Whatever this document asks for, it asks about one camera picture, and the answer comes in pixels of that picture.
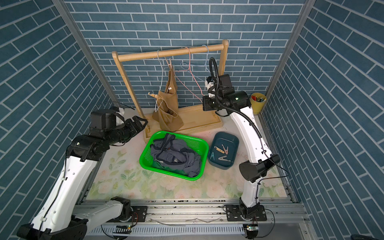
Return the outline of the yellow clothespin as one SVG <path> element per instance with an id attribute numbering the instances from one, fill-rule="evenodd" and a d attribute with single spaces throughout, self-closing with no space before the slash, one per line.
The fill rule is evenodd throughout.
<path id="1" fill-rule="evenodd" d="M 219 147 L 217 146 L 214 146 L 214 149 L 217 150 L 218 152 L 222 153 L 222 154 L 225 154 L 226 152 L 222 149 L 220 149 Z"/>

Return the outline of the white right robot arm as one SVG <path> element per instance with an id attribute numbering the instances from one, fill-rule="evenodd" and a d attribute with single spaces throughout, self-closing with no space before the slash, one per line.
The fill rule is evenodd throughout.
<path id="1" fill-rule="evenodd" d="M 239 170 L 245 179 L 239 213 L 244 220 L 253 220 L 258 212 L 263 212 L 259 200 L 261 183 L 280 158 L 272 154 L 263 140 L 256 125 L 250 99 L 244 91 L 233 92 L 223 97 L 203 97 L 204 111 L 223 109 L 236 124 L 248 152 L 249 160 L 239 165 Z"/>

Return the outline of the light blue wire hanger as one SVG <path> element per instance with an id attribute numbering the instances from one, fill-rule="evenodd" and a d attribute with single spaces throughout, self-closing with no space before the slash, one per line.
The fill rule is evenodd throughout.
<path id="1" fill-rule="evenodd" d="M 205 72 L 208 72 L 209 71 L 208 57 L 209 57 L 210 51 L 209 51 L 209 48 L 207 45 L 202 45 L 202 46 L 204 46 L 207 49 L 205 62 L 204 62 L 204 64 L 200 64 L 200 65 L 192 64 L 192 67 L 203 68 Z M 189 63 L 190 63 L 190 61 L 188 63 L 186 63 L 186 62 L 184 62 L 184 60 L 182 60 L 180 66 L 182 67 L 182 69 L 185 70 L 184 67 L 189 65 Z"/>

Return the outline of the tan tank top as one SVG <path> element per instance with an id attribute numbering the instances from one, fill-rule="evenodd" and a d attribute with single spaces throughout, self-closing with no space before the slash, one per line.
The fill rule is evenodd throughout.
<path id="1" fill-rule="evenodd" d="M 177 95 L 178 86 L 173 68 L 169 70 L 169 79 L 164 92 L 159 91 L 157 107 L 158 110 L 153 112 L 152 117 L 160 125 L 160 129 L 168 132 L 178 131 L 184 122 L 179 116 L 179 104 Z"/>

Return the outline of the pink clothespin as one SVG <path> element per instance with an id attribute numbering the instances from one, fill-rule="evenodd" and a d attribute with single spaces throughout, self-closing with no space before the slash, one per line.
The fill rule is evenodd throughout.
<path id="1" fill-rule="evenodd" d="M 223 150 L 224 150 L 225 154 L 228 155 L 229 147 L 225 147 L 224 145 L 222 145 L 222 147 L 223 147 Z"/>

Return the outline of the tan clothespin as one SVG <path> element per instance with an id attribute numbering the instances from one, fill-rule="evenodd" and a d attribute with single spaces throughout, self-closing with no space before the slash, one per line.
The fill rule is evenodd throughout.
<path id="1" fill-rule="evenodd" d="M 152 93 L 148 92 L 148 95 L 153 97 L 153 98 L 155 98 L 155 99 L 157 99 L 157 100 L 161 99 L 161 97 L 159 95 L 157 95 L 157 94 L 152 94 Z"/>

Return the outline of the beige clothespin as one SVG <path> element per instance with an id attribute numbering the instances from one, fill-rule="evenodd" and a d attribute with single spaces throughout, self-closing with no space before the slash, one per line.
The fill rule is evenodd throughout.
<path id="1" fill-rule="evenodd" d="M 230 163 L 233 162 L 232 160 L 227 159 L 226 157 L 227 157 L 227 156 L 219 157 L 218 160 L 221 161 L 221 162 L 230 162 Z"/>
<path id="2" fill-rule="evenodd" d="M 174 68 L 174 65 L 173 65 L 173 63 L 172 63 L 172 60 L 171 59 L 167 59 L 167 58 L 165 58 L 165 60 L 166 60 L 166 63 L 167 63 L 167 65 L 168 65 L 168 67 L 169 67 L 169 69 L 171 70 L 171 69 L 173 69 Z"/>

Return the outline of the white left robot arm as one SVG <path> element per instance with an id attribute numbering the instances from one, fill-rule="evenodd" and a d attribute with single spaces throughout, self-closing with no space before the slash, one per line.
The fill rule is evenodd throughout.
<path id="1" fill-rule="evenodd" d="M 115 219 L 133 219 L 131 201 L 113 197 L 107 203 L 82 214 L 73 214 L 82 190 L 103 154 L 116 143 L 125 144 L 148 124 L 134 116 L 124 119 L 113 110 L 91 114 L 92 125 L 87 135 L 73 139 L 49 197 L 31 223 L 21 225 L 17 236 L 25 240 L 82 240 L 96 227 Z"/>

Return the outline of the green tank top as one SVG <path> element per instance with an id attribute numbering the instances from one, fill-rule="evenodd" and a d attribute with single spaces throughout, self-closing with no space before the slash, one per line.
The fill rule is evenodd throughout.
<path id="1" fill-rule="evenodd" d="M 172 169 L 170 167 L 164 167 L 164 166 L 161 165 L 161 163 L 159 163 L 157 161 L 153 162 L 152 167 L 155 168 L 155 169 L 164 170 L 164 171 L 170 172 L 170 173 L 175 173 L 175 174 L 179 174 L 179 175 L 185 175 L 184 171 Z"/>

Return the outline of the dark grey tank top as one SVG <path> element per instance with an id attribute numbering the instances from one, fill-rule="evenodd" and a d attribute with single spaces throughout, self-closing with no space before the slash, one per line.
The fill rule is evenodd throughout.
<path id="1" fill-rule="evenodd" d="M 187 143 L 176 136 L 166 134 L 163 139 L 154 140 L 150 145 L 153 161 L 164 167 L 182 170 L 189 178 L 194 178 L 201 171 L 201 156 L 188 147 Z"/>

